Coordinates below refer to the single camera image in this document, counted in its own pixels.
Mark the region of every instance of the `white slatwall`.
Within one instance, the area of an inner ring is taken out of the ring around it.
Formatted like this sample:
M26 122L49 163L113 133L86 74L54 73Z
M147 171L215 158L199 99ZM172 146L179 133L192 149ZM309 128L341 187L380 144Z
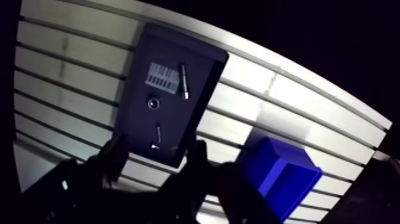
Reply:
M18 27L14 75L17 137L45 151L55 147L87 159L109 140L123 79L147 21L168 23L229 51L221 82L198 126L198 139L207 142L210 160L234 161L255 126L304 148L323 169L325 175L285 223L323 219L371 159L372 147L385 137L382 129L391 125L320 76L219 28L133 0L77 2L24 0L21 8L24 21ZM37 177L31 178L18 161L28 160L32 153L14 149L20 181L28 187ZM43 160L32 158L32 164ZM38 166L52 168L47 163ZM121 178L120 182L155 190L180 168L130 154L123 175L136 181ZM221 209L208 203L204 207ZM206 213L198 219L226 223Z

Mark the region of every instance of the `blue cube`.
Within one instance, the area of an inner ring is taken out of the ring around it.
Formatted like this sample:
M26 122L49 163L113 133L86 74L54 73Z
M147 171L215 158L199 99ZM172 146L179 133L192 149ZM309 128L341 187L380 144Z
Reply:
M271 138L252 151L242 151L236 162L282 221L323 174L302 148Z

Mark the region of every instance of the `dark background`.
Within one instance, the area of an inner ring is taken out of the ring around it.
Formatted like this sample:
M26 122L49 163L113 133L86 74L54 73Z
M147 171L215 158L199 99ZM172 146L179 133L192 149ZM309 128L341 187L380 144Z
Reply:
M395 1L142 1L256 42L340 86L394 123L379 150L400 158Z

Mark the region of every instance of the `barcode label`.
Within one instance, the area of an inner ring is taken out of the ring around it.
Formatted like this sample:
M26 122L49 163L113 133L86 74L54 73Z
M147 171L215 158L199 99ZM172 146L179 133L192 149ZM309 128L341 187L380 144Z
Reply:
M175 94L179 87L179 72L156 63L151 63L145 83Z

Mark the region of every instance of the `circular button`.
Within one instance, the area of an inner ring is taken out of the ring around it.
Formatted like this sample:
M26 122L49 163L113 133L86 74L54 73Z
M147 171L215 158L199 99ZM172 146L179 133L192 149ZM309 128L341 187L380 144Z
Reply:
M152 110L156 110L160 107L160 101L157 98L151 98L147 101L147 106Z

